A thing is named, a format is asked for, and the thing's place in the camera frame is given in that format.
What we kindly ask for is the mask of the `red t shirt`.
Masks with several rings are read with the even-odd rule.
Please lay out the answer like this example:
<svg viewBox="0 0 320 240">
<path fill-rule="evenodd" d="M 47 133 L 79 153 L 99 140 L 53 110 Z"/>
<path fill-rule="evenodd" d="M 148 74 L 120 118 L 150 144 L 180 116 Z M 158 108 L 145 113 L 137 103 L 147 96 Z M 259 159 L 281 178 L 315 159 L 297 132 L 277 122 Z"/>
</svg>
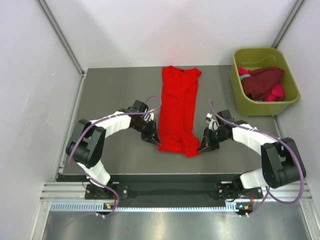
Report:
<svg viewBox="0 0 320 240">
<path fill-rule="evenodd" d="M 174 66 L 162 68 L 161 108 L 158 150 L 195 157 L 200 142 L 193 133 L 198 78 L 198 68 L 181 69 Z"/>
</svg>

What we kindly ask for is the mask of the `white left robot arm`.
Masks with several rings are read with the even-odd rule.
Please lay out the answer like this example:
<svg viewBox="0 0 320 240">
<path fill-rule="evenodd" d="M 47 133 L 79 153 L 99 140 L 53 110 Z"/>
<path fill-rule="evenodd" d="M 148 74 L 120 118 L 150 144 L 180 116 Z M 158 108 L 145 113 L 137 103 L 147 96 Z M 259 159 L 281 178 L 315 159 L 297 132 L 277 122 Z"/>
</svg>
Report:
<svg viewBox="0 0 320 240">
<path fill-rule="evenodd" d="M 155 113 L 142 101 L 136 100 L 133 106 L 122 108 L 96 120 L 81 119 L 75 126 L 67 143 L 65 153 L 69 161 L 81 167 L 89 184 L 86 190 L 95 199 L 116 197 L 111 175 L 101 161 L 105 139 L 117 132 L 134 129 L 140 133 L 143 142 L 161 145 Z"/>
</svg>

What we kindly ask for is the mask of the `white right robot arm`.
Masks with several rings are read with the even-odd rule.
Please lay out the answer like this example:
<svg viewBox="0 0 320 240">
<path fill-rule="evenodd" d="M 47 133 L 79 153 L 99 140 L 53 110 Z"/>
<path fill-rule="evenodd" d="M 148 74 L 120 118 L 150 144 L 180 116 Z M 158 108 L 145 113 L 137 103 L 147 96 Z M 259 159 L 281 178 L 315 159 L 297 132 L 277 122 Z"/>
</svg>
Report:
<svg viewBox="0 0 320 240">
<path fill-rule="evenodd" d="M 208 126 L 204 129 L 197 149 L 199 153 L 218 150 L 220 143 L 233 140 L 261 157 L 261 168 L 242 173 L 232 181 L 232 189 L 237 197 L 245 198 L 252 189 L 277 189 L 305 180 L 307 172 L 292 138 L 278 138 L 258 130 L 246 121 L 236 121 L 229 110 L 208 113 L 205 119 Z"/>
</svg>

